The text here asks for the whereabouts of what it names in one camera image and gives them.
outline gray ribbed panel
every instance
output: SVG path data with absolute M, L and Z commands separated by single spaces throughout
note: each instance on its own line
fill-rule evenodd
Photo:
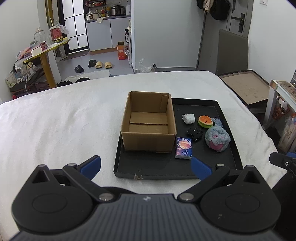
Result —
M 209 225 L 193 204 L 182 204 L 172 194 L 123 194 L 113 203 L 101 204 L 80 227 L 63 234 L 38 236 L 19 233 L 13 241 L 150 241 L 150 240 L 281 240 L 273 232 L 235 235 Z

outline hamburger toy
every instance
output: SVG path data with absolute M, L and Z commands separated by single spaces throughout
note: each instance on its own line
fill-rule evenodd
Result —
M 204 128 L 210 128 L 213 126 L 213 122 L 212 122 L 211 118 L 208 117 L 207 115 L 201 115 L 198 118 L 197 122 L 201 127 L 204 127 Z

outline kitchen cabinet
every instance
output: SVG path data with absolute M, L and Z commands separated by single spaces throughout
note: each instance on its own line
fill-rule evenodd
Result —
M 86 29 L 90 51 L 112 48 L 110 19 L 87 23 Z
M 128 28 L 130 18 L 110 19 L 112 47 L 116 48 L 118 42 L 125 41 L 125 29 Z

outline bed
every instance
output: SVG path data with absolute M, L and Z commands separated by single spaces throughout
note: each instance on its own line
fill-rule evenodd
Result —
M 137 193 L 174 193 L 198 180 L 116 178 L 113 173 L 121 120 L 129 91 L 170 93 L 173 98 L 217 100 L 230 126 L 243 166 L 253 164 L 270 187 L 286 173 L 269 164 L 276 151 L 255 116 L 217 77 L 207 71 L 131 74 L 88 80 L 23 96 L 0 105 L 0 233 L 17 231 L 11 204 L 38 164 L 60 169 L 93 155 L 102 159 L 93 181 Z

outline table leg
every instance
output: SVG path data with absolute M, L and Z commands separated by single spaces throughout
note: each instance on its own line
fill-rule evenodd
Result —
M 262 125 L 263 130 L 267 129 L 270 126 L 272 114 L 274 111 L 274 106 L 276 104 L 276 96 L 277 96 L 277 92 L 272 87 L 269 87 L 268 102 L 267 102 L 264 121 Z
M 52 74 L 52 70 L 50 68 L 46 53 L 43 53 L 40 55 L 40 61 L 41 61 L 47 82 L 49 84 L 49 87 L 55 88 L 57 86 L 57 84 L 54 81 L 54 76 Z

